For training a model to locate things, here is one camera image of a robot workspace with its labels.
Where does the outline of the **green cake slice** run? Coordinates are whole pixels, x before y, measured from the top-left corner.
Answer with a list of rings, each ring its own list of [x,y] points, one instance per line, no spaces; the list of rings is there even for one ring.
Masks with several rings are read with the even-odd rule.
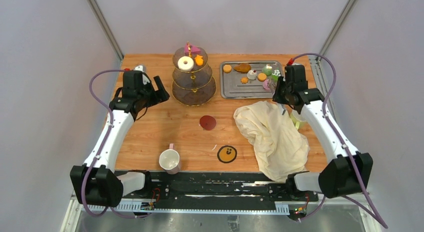
[[[275,69],[271,74],[271,80],[274,82],[277,82],[279,77],[281,76],[282,76],[281,71],[278,69]]]

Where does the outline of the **green cupcake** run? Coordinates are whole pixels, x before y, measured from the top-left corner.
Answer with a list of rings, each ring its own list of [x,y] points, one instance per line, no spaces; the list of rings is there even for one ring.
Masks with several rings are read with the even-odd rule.
[[[262,68],[262,72],[266,75],[266,76],[270,76],[273,73],[273,67],[269,64],[266,64],[263,68]]]

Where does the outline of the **metal baking tray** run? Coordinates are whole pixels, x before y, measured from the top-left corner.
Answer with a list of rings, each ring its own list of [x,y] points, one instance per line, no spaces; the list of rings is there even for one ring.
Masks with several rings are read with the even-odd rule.
[[[245,73],[234,70],[234,66],[242,61],[225,61],[220,64],[220,92],[225,99],[270,99],[273,93],[263,88],[263,82],[259,80],[249,80],[247,84],[241,83],[241,78],[246,77]],[[230,73],[223,72],[223,66],[232,66]]]

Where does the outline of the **three-tier glass cake stand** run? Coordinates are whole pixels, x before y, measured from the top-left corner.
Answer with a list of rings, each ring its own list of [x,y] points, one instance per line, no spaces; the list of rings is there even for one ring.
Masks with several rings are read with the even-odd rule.
[[[203,56],[204,64],[197,66],[194,63],[194,68],[190,72],[184,72],[178,68],[178,59],[187,56],[184,53],[184,46],[177,49],[172,57],[174,65],[174,71],[172,73],[172,95],[184,105],[200,106],[207,103],[215,94],[216,80],[213,76],[213,70],[209,65],[209,55],[206,50],[199,46],[197,46],[201,49],[199,55]],[[196,55],[189,54],[188,56],[194,60]]]

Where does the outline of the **white cupcake with cherry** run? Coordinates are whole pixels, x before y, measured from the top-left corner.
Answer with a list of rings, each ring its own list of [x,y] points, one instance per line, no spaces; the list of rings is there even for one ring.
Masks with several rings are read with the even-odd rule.
[[[258,73],[256,72],[256,70],[249,70],[247,72],[246,76],[247,76],[247,78],[249,80],[256,80],[257,79],[257,76],[258,76]]]

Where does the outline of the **white ring donut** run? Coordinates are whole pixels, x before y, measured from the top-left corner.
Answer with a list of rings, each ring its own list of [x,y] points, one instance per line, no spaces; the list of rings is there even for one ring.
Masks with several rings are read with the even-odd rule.
[[[195,62],[189,56],[180,57],[177,61],[177,67],[184,72],[190,72],[194,68]]]

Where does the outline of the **orange pastry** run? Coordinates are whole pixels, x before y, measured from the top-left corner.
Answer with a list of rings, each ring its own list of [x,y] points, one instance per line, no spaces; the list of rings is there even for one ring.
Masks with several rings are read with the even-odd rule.
[[[197,54],[196,57],[194,58],[194,62],[197,66],[202,66],[204,64],[203,56]]]

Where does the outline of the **purple pink eclair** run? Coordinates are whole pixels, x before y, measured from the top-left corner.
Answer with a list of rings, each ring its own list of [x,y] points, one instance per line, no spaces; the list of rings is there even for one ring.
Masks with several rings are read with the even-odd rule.
[[[191,44],[184,46],[184,53],[188,56],[189,54],[200,54],[202,51],[199,47]]]

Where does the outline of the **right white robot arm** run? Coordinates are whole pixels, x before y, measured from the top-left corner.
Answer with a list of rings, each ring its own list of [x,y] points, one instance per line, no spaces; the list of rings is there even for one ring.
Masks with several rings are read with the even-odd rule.
[[[366,190],[373,166],[371,155],[360,153],[343,134],[320,90],[309,88],[303,65],[285,67],[272,100],[282,113],[286,114],[287,107],[290,107],[296,118],[309,124],[327,159],[327,165],[320,173],[296,172],[287,177],[285,188],[290,199],[299,200],[306,191],[334,198]]]

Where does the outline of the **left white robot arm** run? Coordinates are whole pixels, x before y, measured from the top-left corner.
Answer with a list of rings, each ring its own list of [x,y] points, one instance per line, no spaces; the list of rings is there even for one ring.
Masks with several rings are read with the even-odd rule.
[[[79,203],[116,207],[121,199],[133,192],[140,198],[153,193],[150,173],[130,170],[116,175],[116,161],[129,129],[142,118],[149,107],[165,102],[169,93],[159,76],[150,78],[143,65],[122,71],[122,86],[106,104],[93,96],[107,109],[107,119],[93,150],[82,163],[70,171],[70,179]]]

